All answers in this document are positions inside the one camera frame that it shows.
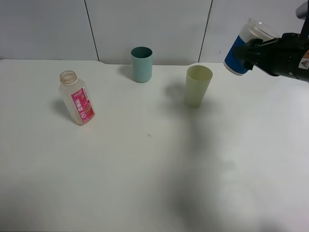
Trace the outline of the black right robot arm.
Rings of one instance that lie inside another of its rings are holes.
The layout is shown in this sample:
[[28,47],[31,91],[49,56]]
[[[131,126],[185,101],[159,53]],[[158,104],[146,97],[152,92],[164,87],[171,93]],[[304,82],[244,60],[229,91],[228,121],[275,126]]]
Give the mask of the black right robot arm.
[[233,56],[241,65],[252,70],[258,67],[271,76],[284,76],[309,81],[309,3],[305,2],[296,10],[296,16],[304,19],[302,30],[284,33],[280,38],[263,42],[251,39],[233,49]]

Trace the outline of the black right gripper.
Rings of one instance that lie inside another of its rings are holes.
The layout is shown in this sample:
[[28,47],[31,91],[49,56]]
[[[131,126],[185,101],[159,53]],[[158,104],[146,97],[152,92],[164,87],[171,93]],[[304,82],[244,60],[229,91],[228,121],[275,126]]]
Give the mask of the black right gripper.
[[271,76],[309,81],[309,40],[295,33],[268,41],[251,39],[233,48],[233,56],[247,70],[256,66]]

